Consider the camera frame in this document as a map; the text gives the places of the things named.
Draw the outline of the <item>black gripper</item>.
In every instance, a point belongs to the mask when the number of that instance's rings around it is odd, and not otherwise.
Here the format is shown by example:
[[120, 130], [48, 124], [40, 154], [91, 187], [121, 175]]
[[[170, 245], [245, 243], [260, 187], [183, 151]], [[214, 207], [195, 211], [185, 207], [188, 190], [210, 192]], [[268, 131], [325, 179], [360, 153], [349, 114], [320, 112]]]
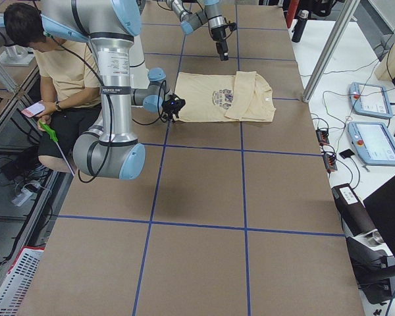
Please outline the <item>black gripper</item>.
[[229, 59], [227, 38], [236, 29], [237, 24], [235, 22], [210, 22], [210, 35], [216, 44], [217, 53], [220, 55], [221, 61], [227, 61]]
[[171, 119], [179, 120], [179, 112], [185, 106], [186, 100], [172, 94], [170, 98], [163, 102], [162, 122], [169, 122]]

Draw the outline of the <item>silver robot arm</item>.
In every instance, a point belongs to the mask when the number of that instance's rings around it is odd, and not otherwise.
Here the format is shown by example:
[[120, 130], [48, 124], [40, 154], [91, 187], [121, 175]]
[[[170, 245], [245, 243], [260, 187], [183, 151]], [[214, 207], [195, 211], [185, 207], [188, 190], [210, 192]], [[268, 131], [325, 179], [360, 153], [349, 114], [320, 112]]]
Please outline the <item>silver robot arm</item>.
[[207, 25], [209, 35], [215, 42], [217, 53], [221, 61], [229, 60], [227, 39], [237, 30], [237, 24], [226, 19], [221, 9], [220, 1], [204, 1], [197, 3], [200, 10], [193, 13], [186, 9], [184, 1], [162, 1], [166, 7], [165, 10], [172, 11], [180, 21], [180, 27], [186, 36], [192, 34], [198, 28]]
[[143, 56], [142, 6], [137, 1], [44, 1], [42, 24], [47, 37], [90, 46], [97, 64], [101, 114], [76, 141], [75, 165], [92, 178], [132, 180], [145, 163], [145, 147], [132, 130], [132, 106], [172, 120], [185, 101], [171, 92], [161, 68], [133, 62]]

